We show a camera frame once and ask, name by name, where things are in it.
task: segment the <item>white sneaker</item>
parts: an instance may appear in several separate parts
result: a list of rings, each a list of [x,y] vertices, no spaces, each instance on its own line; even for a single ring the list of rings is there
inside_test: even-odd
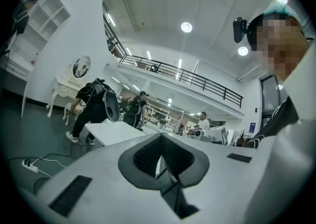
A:
[[[95,143],[94,143],[94,139],[90,139],[90,140],[89,140],[89,144],[90,144],[90,146],[94,146],[94,144],[95,144]]]
[[[73,137],[71,132],[66,132],[66,137],[70,139],[73,143],[78,143],[78,137]]]

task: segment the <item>wall sign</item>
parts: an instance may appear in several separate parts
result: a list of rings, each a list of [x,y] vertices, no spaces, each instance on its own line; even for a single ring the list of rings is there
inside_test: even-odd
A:
[[[250,132],[250,133],[255,132],[255,127],[256,127],[256,123],[250,123],[249,132]]]

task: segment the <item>power strip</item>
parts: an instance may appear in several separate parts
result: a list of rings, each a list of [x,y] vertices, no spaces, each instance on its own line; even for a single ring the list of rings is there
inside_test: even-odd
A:
[[[33,164],[30,164],[29,166],[27,166],[27,165],[24,164],[24,161],[23,161],[23,162],[22,162],[22,166],[23,166],[24,168],[26,168],[26,169],[28,169],[28,170],[34,172],[34,173],[38,173],[38,172],[39,172],[38,167],[34,166]]]

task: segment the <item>white cabinet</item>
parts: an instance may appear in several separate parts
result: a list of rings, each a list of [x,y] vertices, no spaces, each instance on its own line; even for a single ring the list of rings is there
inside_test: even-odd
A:
[[[24,33],[12,38],[15,42],[12,40],[13,45],[9,46],[8,61],[7,54],[0,61],[2,68],[25,81],[49,39],[71,16],[61,0],[39,0],[28,15]]]

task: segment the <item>man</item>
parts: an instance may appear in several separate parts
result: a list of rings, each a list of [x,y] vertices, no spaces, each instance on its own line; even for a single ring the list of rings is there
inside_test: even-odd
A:
[[[263,138],[276,135],[299,118],[316,118],[316,49],[314,42],[305,38],[296,12],[278,2],[251,21],[247,38],[252,50],[261,53],[269,69],[283,81],[289,95],[269,123],[244,145],[257,148]]]
[[[0,56],[4,53],[9,45],[10,38],[16,32],[16,35],[24,33],[26,25],[29,21],[28,11],[34,6],[38,0],[26,0],[25,2],[18,3],[13,11],[11,20],[4,25],[5,35],[1,38],[1,51]]]
[[[194,135],[197,130],[204,130],[209,128],[209,121],[206,119],[206,113],[204,111],[201,112],[199,119],[201,120],[199,126],[196,129],[188,132],[187,135]]]
[[[79,114],[75,122],[73,131],[66,132],[66,137],[70,139],[73,143],[78,143],[79,134],[86,123],[101,123],[107,118],[105,104],[102,98],[103,95],[95,95],[95,89],[92,83],[86,84],[85,87],[79,90],[76,98],[72,103],[69,113],[74,112],[75,107],[79,104],[81,100],[86,103],[86,107]],[[94,136],[89,134],[89,144],[91,146],[95,144],[94,139]]]
[[[130,126],[136,128],[138,123],[141,121],[145,122],[146,117],[146,99],[148,94],[146,92],[141,91],[139,93],[139,98],[134,98],[127,107],[126,115],[123,118],[123,121],[129,124]]]

